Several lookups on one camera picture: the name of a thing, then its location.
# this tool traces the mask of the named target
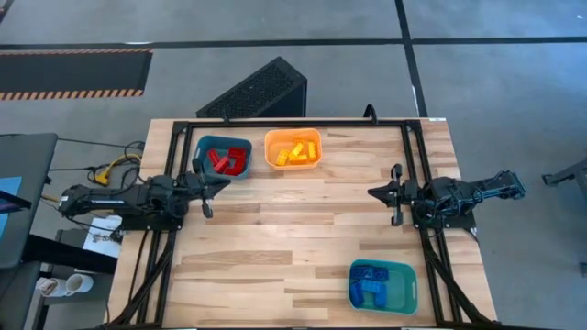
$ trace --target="blue bin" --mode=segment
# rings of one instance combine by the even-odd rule
[[[377,259],[356,259],[350,265],[353,266],[372,266],[376,268],[385,268],[389,273],[389,279],[382,281],[386,289],[385,307],[375,305],[375,295],[370,292],[364,292],[364,303],[361,306],[353,305],[350,299],[350,290],[353,280],[350,278],[349,269],[349,302],[356,309],[370,310],[383,313],[398,314],[415,314],[418,309],[418,284],[415,270],[412,266]]]
[[[208,158],[208,150],[216,149],[218,153],[218,157],[222,159],[223,157],[228,155],[229,148],[242,148],[247,151],[247,161],[245,162],[245,169],[237,176],[232,175],[225,175],[225,174],[218,174],[214,171],[214,166],[212,165],[212,160]],[[197,146],[195,147],[195,159],[199,159],[202,164],[204,164],[204,171],[205,174],[214,177],[214,178],[221,178],[221,179],[229,179],[229,180],[240,180],[246,179],[249,175],[249,168],[250,168],[250,159],[252,155],[253,146],[250,144],[250,141],[242,138],[233,138],[233,137],[214,137],[214,136],[204,136],[201,137],[198,141]],[[228,167],[233,166],[235,161],[233,159],[230,160],[230,165]]]

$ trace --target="wooden tabletop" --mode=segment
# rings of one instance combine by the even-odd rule
[[[141,177],[163,174],[172,133],[171,119],[151,121]],[[422,119],[433,176],[458,178],[459,167],[446,121]],[[263,139],[273,128],[197,128],[200,137],[245,138],[253,145],[249,178],[233,181],[213,201],[205,221],[193,202],[177,235],[164,326],[400,326],[433,325],[434,313],[422,246],[411,226],[390,226],[392,209],[367,190],[390,180],[395,163],[405,165],[399,128],[318,128],[323,158],[314,170],[272,170]],[[422,172],[417,157],[419,179]],[[182,140],[175,160],[177,173]],[[454,277],[478,309],[495,311],[477,243],[463,230],[445,230]],[[124,238],[110,293],[110,312],[127,304],[142,232]],[[136,288],[142,283],[145,245]],[[347,299],[347,276],[354,259],[387,259],[415,268],[419,307],[415,315],[354,310]],[[445,286],[438,278],[445,318],[450,318]],[[150,296],[154,318],[159,286]]]

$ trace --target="paper cup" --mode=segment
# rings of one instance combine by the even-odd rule
[[[76,292],[88,292],[92,289],[93,285],[94,280],[91,277],[82,274],[73,274],[65,282],[65,295],[71,296]]]
[[[39,279],[37,289],[43,297],[63,297],[67,293],[65,283],[62,279]]]

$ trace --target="black vent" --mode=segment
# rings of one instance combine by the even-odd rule
[[[305,116],[307,79],[283,58],[272,60],[197,112],[198,117]]]

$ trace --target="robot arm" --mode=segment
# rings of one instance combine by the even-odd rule
[[[59,212],[66,217],[93,210],[112,210],[122,217],[123,230],[178,230],[188,212],[189,202],[202,200],[206,218],[212,217],[208,200],[230,184],[230,180],[185,173],[180,180],[167,175],[148,178],[144,184],[123,189],[92,189],[74,185],[61,197]]]
[[[466,216],[475,205],[487,198],[523,198],[526,189],[517,176],[509,170],[500,171],[490,179],[465,182],[447,177],[433,179],[424,188],[417,181],[399,183],[402,166],[392,168],[392,181],[386,186],[369,189],[369,195],[377,198],[387,207],[395,208],[392,226],[403,223],[401,204],[412,205],[415,224],[438,227],[446,219]]]

